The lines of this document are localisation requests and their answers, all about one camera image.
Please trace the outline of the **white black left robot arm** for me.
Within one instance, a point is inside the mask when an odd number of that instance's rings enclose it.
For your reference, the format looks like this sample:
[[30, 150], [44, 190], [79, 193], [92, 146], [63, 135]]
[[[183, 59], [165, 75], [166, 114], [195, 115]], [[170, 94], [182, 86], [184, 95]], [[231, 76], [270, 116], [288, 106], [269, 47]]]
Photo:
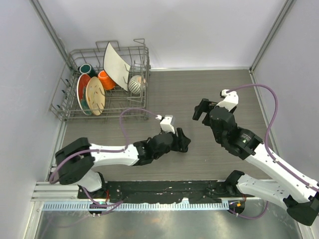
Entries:
[[50, 183], [77, 184], [100, 199], [106, 193], [105, 180], [98, 166], [143, 166], [152, 163], [170, 151], [186, 153], [191, 140], [181, 128], [175, 133], [161, 131], [154, 137], [127, 146], [103, 146], [90, 143], [81, 137], [55, 154], [57, 167], [51, 174]]

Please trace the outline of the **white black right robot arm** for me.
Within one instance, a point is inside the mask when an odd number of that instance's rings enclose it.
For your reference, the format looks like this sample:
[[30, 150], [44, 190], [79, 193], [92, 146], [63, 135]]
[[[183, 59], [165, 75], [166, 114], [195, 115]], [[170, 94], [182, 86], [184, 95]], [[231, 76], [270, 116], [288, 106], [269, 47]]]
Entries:
[[267, 151], [263, 140], [248, 129], [238, 127], [233, 112], [236, 105], [202, 99], [194, 108], [193, 120], [212, 129], [215, 141], [230, 154], [258, 167], [275, 180], [274, 183], [255, 179], [234, 170], [226, 179], [225, 191], [235, 197], [252, 195], [283, 208], [297, 222], [311, 226], [319, 214], [317, 181], [301, 173], [272, 150]]

